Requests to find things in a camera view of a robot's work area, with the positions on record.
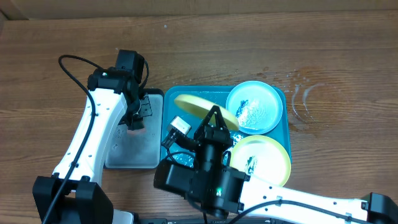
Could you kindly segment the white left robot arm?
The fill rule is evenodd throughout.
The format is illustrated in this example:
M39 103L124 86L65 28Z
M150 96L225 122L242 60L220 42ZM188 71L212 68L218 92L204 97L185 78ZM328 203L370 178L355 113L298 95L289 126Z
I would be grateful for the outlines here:
M133 223L101 188L104 162L119 125L144 128L143 67L98 67L83 88L86 108L72 142L51 177L36 178L32 193L42 223Z

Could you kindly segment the black tray with soapy water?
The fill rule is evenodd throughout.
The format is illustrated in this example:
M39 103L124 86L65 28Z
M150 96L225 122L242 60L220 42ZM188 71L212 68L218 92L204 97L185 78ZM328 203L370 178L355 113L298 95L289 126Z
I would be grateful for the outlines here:
M144 127L130 131L125 124L117 126L104 162L105 169L154 169L159 164L164 93L155 88L145 92L141 101Z

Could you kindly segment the yellow plate with blue stain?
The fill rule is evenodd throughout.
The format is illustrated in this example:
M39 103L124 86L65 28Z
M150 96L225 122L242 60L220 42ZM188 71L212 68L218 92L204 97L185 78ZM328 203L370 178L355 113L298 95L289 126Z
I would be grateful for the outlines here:
M203 119L209 112L212 106L219 106L227 128L233 131L239 130L239 123L235 115L229 112L224 107L217 105L214 102L208 101L199 96L180 94L174 99L174 103L185 112Z

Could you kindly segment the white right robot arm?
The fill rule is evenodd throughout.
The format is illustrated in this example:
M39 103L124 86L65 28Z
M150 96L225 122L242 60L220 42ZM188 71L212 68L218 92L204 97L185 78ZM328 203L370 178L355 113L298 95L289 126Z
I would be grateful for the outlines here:
M175 162L172 154L160 161L154 187L182 196L204 215L236 223L245 216L278 219L289 223L397 223L397 204L388 196L371 192L365 199L337 199L279 187L223 164L223 153L233 144L236 118L215 105L195 131L179 116L169 124L161 145L183 148L193 156L193 167Z

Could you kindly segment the pink and green sponge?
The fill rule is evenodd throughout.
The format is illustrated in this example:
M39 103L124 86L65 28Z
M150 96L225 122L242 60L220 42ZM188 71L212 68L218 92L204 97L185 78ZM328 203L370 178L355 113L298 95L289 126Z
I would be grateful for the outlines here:
M141 134L146 131L143 121L132 122L130 126L127 127L127 133L130 135Z

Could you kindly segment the teal plastic tray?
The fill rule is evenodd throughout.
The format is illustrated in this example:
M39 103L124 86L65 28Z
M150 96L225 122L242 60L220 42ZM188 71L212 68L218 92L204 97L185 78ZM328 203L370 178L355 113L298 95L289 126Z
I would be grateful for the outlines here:
M259 87L271 94L265 104L270 106L268 114L249 113L244 115L249 124L242 125L236 112L242 102L261 100L260 91L240 93L250 87ZM242 139L250 135L265 135L276 140L291 155L289 127L284 94L276 87L261 82L248 82L235 91L232 86L175 86L166 92L162 118L161 158L172 154L171 160L193 166L195 151L192 139L198 134L198 127L210 127L219 121L219 130L229 131L231 143L235 137Z

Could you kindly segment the light blue plate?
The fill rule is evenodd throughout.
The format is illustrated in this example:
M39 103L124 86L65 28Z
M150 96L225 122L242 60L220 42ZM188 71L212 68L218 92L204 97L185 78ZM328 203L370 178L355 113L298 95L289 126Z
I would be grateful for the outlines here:
M252 135L272 131L284 110L275 88L260 81L235 86L226 99L226 109L237 118L239 130Z

